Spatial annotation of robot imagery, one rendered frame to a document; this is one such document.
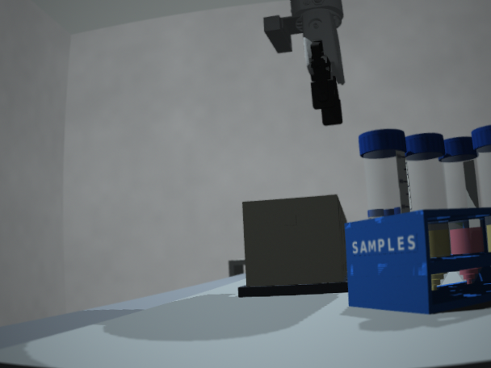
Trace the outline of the blue tube rack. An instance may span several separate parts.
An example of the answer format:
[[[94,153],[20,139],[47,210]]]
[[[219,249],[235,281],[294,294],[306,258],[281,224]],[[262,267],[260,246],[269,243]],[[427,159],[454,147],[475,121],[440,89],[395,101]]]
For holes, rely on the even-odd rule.
[[[420,210],[345,223],[349,306],[433,314],[491,301],[486,216],[491,207]],[[486,252],[430,258],[428,222],[472,219],[483,219]],[[456,282],[432,291],[432,274],[479,267],[473,284]]]

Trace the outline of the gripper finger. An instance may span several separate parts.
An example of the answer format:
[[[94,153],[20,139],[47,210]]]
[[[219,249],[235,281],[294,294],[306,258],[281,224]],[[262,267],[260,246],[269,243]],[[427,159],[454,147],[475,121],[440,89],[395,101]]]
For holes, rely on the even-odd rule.
[[[333,76],[335,107],[321,109],[322,123],[325,126],[342,124],[342,108],[341,101],[338,96],[338,87],[336,77]]]
[[[325,63],[325,60],[321,58],[322,41],[314,41],[310,47],[312,52],[311,90],[313,108],[317,110],[335,107],[334,83],[333,80],[329,80],[331,79],[330,61],[327,59],[327,63]]]

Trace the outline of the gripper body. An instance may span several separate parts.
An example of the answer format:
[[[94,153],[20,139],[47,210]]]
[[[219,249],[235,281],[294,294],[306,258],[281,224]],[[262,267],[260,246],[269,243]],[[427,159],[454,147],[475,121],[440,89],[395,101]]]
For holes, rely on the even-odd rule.
[[[302,23],[298,23],[298,21],[302,21]],[[342,56],[337,32],[337,28],[341,24],[341,16],[331,10],[311,10],[303,13],[296,20],[296,28],[300,31],[302,31],[302,28],[304,29],[304,53],[310,76],[311,65],[309,62],[312,61],[310,45],[313,41],[322,40],[324,56],[321,56],[321,58],[325,60],[325,63],[327,63],[327,59],[331,63],[331,79],[329,80],[333,80],[333,76],[335,76],[337,83],[343,85],[345,79],[342,62],[340,61]],[[298,27],[298,25],[302,26]],[[317,27],[314,27],[314,25]],[[310,57],[311,59],[309,59]]]

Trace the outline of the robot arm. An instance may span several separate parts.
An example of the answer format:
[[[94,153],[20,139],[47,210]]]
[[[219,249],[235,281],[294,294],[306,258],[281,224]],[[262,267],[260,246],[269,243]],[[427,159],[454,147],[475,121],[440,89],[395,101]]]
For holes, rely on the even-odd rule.
[[[277,53],[292,52],[291,35],[303,33],[296,28],[296,20],[311,10],[331,10],[343,18],[342,0],[290,0],[292,16],[279,15],[263,18],[264,32]]]

